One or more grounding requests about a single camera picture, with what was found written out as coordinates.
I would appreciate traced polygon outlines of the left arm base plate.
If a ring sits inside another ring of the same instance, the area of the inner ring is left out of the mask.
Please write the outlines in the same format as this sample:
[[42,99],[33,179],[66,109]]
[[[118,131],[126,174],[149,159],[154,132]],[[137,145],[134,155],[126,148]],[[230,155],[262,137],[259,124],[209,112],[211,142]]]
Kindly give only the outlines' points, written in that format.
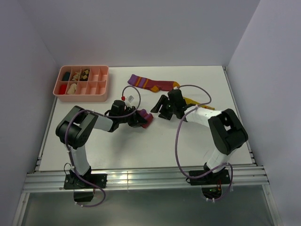
[[95,186],[105,188],[107,174],[91,174],[84,178],[84,180],[88,181],[88,183],[79,179],[75,174],[67,174],[63,188],[65,190],[95,189]]

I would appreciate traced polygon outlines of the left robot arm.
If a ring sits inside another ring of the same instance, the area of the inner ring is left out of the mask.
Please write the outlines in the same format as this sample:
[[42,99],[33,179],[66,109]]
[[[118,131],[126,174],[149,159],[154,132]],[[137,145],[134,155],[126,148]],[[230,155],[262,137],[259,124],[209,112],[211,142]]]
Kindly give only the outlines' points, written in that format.
[[115,100],[111,109],[104,115],[74,106],[58,124],[55,134],[68,151],[71,174],[76,175],[75,183],[81,188],[86,188],[92,182],[91,166],[87,161],[85,149],[92,130],[114,132],[124,123],[133,128],[147,128],[152,120],[152,114],[147,113],[145,109],[137,110],[122,100]]

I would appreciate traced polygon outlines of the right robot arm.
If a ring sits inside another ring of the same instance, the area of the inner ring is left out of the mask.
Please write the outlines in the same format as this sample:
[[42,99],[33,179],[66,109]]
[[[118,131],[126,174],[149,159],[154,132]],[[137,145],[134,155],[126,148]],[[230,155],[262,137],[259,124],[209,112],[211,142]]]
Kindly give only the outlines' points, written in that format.
[[161,95],[151,113],[159,113],[159,117],[170,120],[175,115],[179,126],[175,138],[175,158],[182,174],[178,158],[178,137],[183,122],[194,122],[210,129],[215,149],[204,165],[204,180],[210,184],[215,183],[227,165],[232,154],[248,141],[248,134],[232,109],[224,111],[215,110],[206,104],[189,101],[182,96],[180,89],[173,89],[167,95]]

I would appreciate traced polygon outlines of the brown yellow argyle sock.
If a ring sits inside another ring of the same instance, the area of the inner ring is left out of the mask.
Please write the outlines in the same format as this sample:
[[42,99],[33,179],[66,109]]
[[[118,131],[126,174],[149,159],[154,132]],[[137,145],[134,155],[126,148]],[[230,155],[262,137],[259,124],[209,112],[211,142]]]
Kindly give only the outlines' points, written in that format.
[[90,73],[90,70],[89,70],[89,69],[83,70],[83,71],[81,72],[81,75],[80,75],[79,80],[80,80],[80,81],[88,81],[89,73]]

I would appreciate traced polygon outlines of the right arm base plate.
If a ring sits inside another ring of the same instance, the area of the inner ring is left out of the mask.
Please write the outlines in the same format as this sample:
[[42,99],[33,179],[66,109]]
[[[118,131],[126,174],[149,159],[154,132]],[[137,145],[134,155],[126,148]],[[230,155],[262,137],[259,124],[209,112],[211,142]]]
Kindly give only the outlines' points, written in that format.
[[192,186],[224,185],[230,183],[230,175],[227,169],[222,169],[217,173],[211,172],[202,178],[198,178],[198,179],[186,178],[186,182]]

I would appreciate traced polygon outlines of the maroon sock purple toe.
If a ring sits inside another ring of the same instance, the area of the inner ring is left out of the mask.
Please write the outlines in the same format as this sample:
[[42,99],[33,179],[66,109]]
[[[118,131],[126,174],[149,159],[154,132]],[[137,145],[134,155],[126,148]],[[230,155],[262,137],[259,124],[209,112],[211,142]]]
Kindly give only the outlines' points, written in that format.
[[141,125],[141,127],[144,129],[148,128],[154,119],[153,115],[151,113],[147,113],[145,109],[137,110],[137,112],[147,121],[147,123]]

